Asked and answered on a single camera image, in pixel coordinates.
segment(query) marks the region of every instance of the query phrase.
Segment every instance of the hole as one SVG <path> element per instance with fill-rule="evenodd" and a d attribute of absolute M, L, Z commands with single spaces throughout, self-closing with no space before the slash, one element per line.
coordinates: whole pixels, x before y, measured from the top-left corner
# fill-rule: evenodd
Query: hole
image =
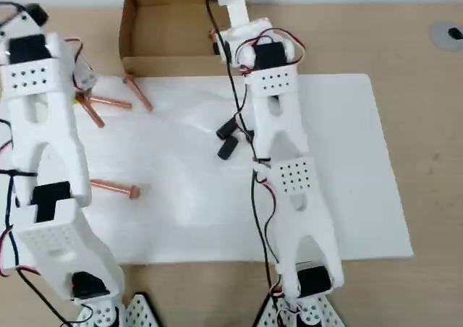
<path fill-rule="evenodd" d="M 449 29 L 449 36 L 455 40 L 463 40 L 463 33 L 457 27 Z"/>

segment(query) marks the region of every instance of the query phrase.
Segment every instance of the small black cylinder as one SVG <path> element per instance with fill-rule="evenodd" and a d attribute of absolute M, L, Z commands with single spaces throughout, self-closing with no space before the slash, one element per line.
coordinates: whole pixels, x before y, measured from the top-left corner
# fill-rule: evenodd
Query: small black cylinder
<path fill-rule="evenodd" d="M 220 150 L 217 153 L 217 156 L 226 161 L 230 158 L 235 148 L 237 148 L 238 139 L 231 136 L 225 140 L 225 143 L 222 145 Z"/>
<path fill-rule="evenodd" d="M 238 129 L 237 121 L 235 120 L 234 117 L 232 117 L 226 124 L 220 127 L 220 129 L 216 132 L 216 134 L 222 140 L 225 140 L 230 135 L 232 135 L 233 132 L 237 129 Z"/>

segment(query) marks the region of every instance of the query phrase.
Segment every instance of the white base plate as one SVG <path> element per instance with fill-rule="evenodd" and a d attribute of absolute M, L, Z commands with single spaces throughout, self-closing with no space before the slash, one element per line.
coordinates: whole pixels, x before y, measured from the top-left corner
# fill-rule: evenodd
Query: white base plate
<path fill-rule="evenodd" d="M 321 295 L 318 297 L 307 297 L 298 300 L 301 305 L 302 312 L 300 314 L 301 320 L 307 326 L 319 326 L 321 322 L 322 327 L 344 327 L 344 323 L 334 310 L 331 303 L 326 296 Z M 283 299 L 278 299 L 276 303 L 278 309 L 283 307 L 288 308 L 288 304 Z M 297 327 L 297 316 L 283 310 L 280 313 L 281 320 L 285 327 Z M 256 318 L 253 327 L 277 327 L 277 317 L 273 301 L 266 300 L 266 306 Z"/>
<path fill-rule="evenodd" d="M 139 79 L 152 100 L 147 113 L 117 77 L 101 77 L 95 94 L 131 101 L 132 111 L 96 105 L 106 122 L 98 129 L 75 106 L 90 176 L 142 187 L 139 200 L 93 188 L 85 209 L 94 232 L 120 263 L 263 260 L 250 203 L 251 152 L 241 138 L 229 161 L 217 157 L 215 131 L 234 113 L 226 77 Z M 244 88 L 239 87 L 242 95 Z M 373 90 L 366 75 L 300 77 L 304 125 L 320 184 L 333 211 L 343 259 L 407 257 L 413 251 L 388 157 Z M 7 118 L 5 102 L 0 115 Z M 252 111 L 250 104 L 247 111 Z M 252 114 L 245 112 L 252 128 Z M 0 141 L 9 131 L 0 127 Z M 10 149 L 0 167 L 10 167 Z M 41 183 L 66 179 L 62 163 L 47 148 Z M 0 191 L 7 193 L 7 177 Z M 256 193 L 262 222 L 271 212 L 263 188 Z M 5 199 L 0 196 L 0 210 Z M 26 222 L 15 209 L 12 223 Z M 12 264 L 9 242 L 5 266 Z M 21 260 L 33 265 L 20 245 Z M 317 260 L 304 245 L 301 261 Z"/>

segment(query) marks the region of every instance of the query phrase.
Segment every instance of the white plastic bracket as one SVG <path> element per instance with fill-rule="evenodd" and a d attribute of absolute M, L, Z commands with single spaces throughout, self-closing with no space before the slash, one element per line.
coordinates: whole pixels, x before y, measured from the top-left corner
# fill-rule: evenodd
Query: white plastic bracket
<path fill-rule="evenodd" d="M 80 305 L 122 295 L 124 273 L 109 248 L 92 232 L 74 199 L 58 200 L 52 221 L 33 223 L 36 205 L 25 206 L 18 212 L 23 217 L 21 223 L 14 225 L 15 234 L 33 254 L 43 279 L 62 299 Z M 84 300 L 73 297 L 72 274 L 77 272 L 99 278 L 109 293 Z"/>
<path fill-rule="evenodd" d="M 249 23 L 245 0 L 218 0 L 218 5 L 227 6 L 232 27 L 239 27 Z"/>
<path fill-rule="evenodd" d="M 12 163 L 20 171 L 35 172 L 43 148 L 51 145 L 66 165 L 72 194 L 80 206 L 85 207 L 90 204 L 91 189 L 87 159 L 77 134 L 73 109 L 73 53 L 54 33 L 46 36 L 46 47 L 52 55 L 50 59 L 0 68 L 14 138 Z M 48 107 L 48 118 L 42 123 L 35 110 L 37 95 L 46 97 Z M 29 204 L 36 185 L 36 178 L 14 178 L 21 205 Z"/>
<path fill-rule="evenodd" d="M 305 156 L 278 162 L 268 180 L 276 188 L 278 200 L 272 231 L 279 257 L 276 268 L 283 279 L 285 295 L 289 299 L 300 295 L 297 250 L 305 237 L 311 237 L 323 253 L 332 286 L 342 286 L 344 273 L 333 221 L 320 190 L 313 158 Z M 300 204 L 291 196 L 300 197 Z"/>
<path fill-rule="evenodd" d="M 252 72 L 246 78 L 252 95 L 255 116 L 255 150 L 258 158 L 268 158 L 275 136 L 283 132 L 300 153 L 309 151 L 307 135 L 302 126 L 298 95 L 297 66 Z M 271 96 L 279 97 L 280 113 L 271 112 Z"/>

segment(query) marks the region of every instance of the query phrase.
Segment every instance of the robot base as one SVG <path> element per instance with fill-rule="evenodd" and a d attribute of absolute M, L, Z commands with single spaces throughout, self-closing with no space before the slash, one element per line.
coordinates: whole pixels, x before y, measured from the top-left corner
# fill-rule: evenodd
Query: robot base
<path fill-rule="evenodd" d="M 82 309 L 77 318 L 78 321 L 84 321 L 88 318 L 90 312 L 87 308 Z M 162 327 L 162 324 L 156 315 L 156 311 L 145 293 L 134 294 L 132 301 L 127 309 L 119 314 L 116 323 L 107 326 L 104 324 L 103 312 L 93 311 L 90 320 L 84 323 L 73 323 L 75 327 Z"/>
<path fill-rule="evenodd" d="M 344 327 L 344 323 L 325 295 L 300 298 L 297 304 L 301 307 L 299 315 L 284 310 L 289 309 L 289 305 L 283 298 L 278 298 L 276 305 L 282 310 L 280 313 L 282 327 Z M 252 327 L 278 327 L 276 311 L 270 295 L 266 297 Z"/>

